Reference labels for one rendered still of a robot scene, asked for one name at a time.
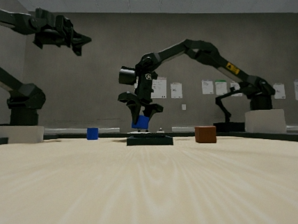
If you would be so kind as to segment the blue cylinder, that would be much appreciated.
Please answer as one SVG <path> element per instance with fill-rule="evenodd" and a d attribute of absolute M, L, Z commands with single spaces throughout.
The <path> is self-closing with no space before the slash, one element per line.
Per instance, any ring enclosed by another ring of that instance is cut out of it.
<path fill-rule="evenodd" d="M 98 140 L 98 128 L 87 128 L 87 140 Z"/>

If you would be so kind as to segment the blue cube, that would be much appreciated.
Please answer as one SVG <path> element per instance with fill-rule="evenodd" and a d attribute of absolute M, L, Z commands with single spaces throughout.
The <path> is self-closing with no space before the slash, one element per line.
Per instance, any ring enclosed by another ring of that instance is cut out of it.
<path fill-rule="evenodd" d="M 148 122 L 149 122 L 149 117 L 139 115 L 139 118 L 137 120 L 136 125 L 134 125 L 133 121 L 132 121 L 132 128 L 135 128 L 135 129 L 148 129 Z"/>

